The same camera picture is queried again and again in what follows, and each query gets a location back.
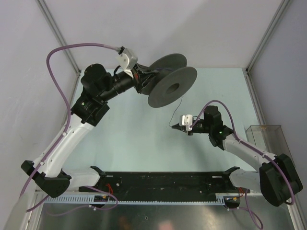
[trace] white work surface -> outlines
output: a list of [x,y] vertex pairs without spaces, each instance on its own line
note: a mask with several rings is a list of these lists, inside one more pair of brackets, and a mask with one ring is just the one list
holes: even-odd
[[[257,125],[257,118],[242,69],[197,69],[198,76],[183,96],[171,125],[180,115],[198,115],[210,100],[224,102],[240,136]],[[75,101],[82,91],[79,83]],[[207,134],[187,136],[168,126],[178,106],[176,102],[151,108],[147,96],[132,88],[108,102],[110,110],[76,147],[64,168],[81,169],[91,165],[103,171],[224,171],[233,166],[253,170],[237,156],[213,147]],[[219,106],[224,123],[231,127],[225,109]]]

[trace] gray floor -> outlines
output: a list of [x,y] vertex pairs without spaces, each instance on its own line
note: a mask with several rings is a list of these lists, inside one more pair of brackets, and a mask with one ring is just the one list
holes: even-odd
[[[286,206],[273,207],[263,197],[250,197],[252,210],[264,229],[293,230]],[[44,210],[62,213],[78,205],[45,204]],[[110,211],[82,208],[62,217],[43,211],[39,230],[256,230],[248,212],[223,206],[121,205]]]

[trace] black disc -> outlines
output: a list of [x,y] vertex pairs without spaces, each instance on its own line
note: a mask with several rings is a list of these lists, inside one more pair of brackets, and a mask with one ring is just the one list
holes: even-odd
[[149,95],[157,82],[168,75],[170,71],[175,71],[185,66],[187,66],[187,59],[182,54],[169,54],[158,59],[148,69],[160,70],[160,73],[142,89],[142,94]]
[[197,71],[193,67],[183,67],[171,72],[153,88],[148,97],[148,104],[152,108],[171,104],[191,88],[196,77]]

